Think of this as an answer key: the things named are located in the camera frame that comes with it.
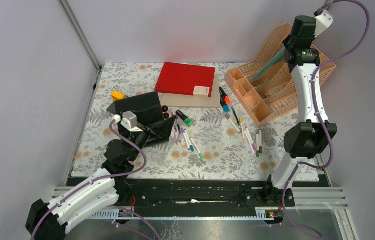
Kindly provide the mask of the teal folder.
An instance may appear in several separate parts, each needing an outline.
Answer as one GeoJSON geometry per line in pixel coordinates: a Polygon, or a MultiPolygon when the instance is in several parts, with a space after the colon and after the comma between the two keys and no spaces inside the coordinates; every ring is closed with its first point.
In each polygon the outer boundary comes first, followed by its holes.
{"type": "Polygon", "coordinates": [[[273,65],[285,60],[285,47],[278,51],[274,57],[250,80],[251,83],[256,82],[267,70],[273,65]]]}

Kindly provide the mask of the peach file organizer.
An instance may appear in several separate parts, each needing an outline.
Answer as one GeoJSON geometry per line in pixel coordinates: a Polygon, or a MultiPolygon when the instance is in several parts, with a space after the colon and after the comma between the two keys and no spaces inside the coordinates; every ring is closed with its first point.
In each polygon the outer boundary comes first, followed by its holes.
{"type": "Polygon", "coordinates": [[[298,108],[296,86],[284,60],[253,79],[282,49],[291,30],[289,23],[274,28],[253,61],[226,73],[227,86],[258,127],[298,108]]]}

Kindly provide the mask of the beige notebook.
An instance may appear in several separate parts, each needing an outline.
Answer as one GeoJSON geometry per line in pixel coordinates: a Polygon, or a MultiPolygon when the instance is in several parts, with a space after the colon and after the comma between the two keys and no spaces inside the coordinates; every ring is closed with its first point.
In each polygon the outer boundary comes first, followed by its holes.
{"type": "Polygon", "coordinates": [[[219,108],[220,104],[220,78],[214,75],[211,97],[189,96],[163,93],[161,104],[171,108],[219,108]]]}

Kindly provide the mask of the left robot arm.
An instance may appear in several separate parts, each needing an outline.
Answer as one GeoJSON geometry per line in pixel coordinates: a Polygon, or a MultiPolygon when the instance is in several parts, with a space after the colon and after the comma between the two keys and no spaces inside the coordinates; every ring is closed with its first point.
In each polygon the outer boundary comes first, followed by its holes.
{"type": "Polygon", "coordinates": [[[34,202],[25,227],[32,240],[63,240],[94,213],[118,204],[126,205],[131,193],[125,179],[148,164],[144,148],[159,144],[172,134],[175,117],[162,121],[138,120],[131,111],[115,115],[109,124],[117,136],[105,151],[106,161],[91,176],[50,201],[34,202]]]}

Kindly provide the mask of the red notebook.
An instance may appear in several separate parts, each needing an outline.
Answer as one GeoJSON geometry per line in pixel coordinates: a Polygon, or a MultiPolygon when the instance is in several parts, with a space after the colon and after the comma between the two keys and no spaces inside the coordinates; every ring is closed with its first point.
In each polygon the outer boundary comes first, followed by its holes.
{"type": "Polygon", "coordinates": [[[155,85],[158,93],[210,98],[214,67],[165,62],[155,85]]]}

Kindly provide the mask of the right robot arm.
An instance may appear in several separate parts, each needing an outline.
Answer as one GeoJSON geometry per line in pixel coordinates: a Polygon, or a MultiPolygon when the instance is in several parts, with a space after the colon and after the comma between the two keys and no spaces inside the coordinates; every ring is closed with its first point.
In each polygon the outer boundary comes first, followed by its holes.
{"type": "Polygon", "coordinates": [[[301,166],[317,169],[309,160],[330,146],[337,133],[337,125],[330,123],[321,96],[320,53],[312,47],[313,41],[333,24],[333,20],[330,13],[297,16],[291,33],[283,41],[282,56],[295,83],[299,122],[285,133],[286,154],[263,189],[262,199],[269,206],[282,200],[282,193],[292,187],[292,180],[301,166]]]}

